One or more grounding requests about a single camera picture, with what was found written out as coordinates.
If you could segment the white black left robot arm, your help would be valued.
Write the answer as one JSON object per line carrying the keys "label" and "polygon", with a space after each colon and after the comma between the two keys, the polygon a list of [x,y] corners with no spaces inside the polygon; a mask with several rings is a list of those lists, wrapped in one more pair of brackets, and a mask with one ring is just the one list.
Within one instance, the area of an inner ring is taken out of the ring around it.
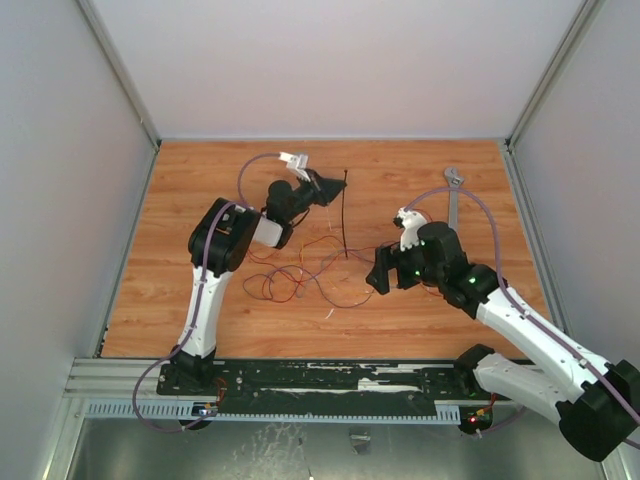
{"label": "white black left robot arm", "polygon": [[297,188],[285,180],[272,182],[260,210],[217,199],[192,231],[187,245],[193,267],[192,294],[184,330],[170,359],[191,393],[204,394],[214,385],[220,310],[233,273],[251,243],[283,248],[296,228],[297,217],[313,206],[330,205],[347,186],[345,179],[325,178],[312,169],[305,173],[308,178],[301,179]]}

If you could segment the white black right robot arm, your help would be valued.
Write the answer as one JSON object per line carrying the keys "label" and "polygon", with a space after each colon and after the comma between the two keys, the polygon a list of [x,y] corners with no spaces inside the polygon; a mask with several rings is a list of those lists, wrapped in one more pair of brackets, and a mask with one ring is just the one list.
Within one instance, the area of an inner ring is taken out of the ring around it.
{"label": "white black right robot arm", "polygon": [[476,398],[483,391],[507,397],[557,425],[584,457],[601,462],[639,426],[639,370],[589,351],[531,308],[486,264],[472,263],[458,234],[444,222],[415,212],[397,215],[396,245],[377,248],[366,282],[379,294],[397,286],[436,288],[451,306],[491,328],[524,353],[535,370],[478,344],[457,360],[456,391]]}

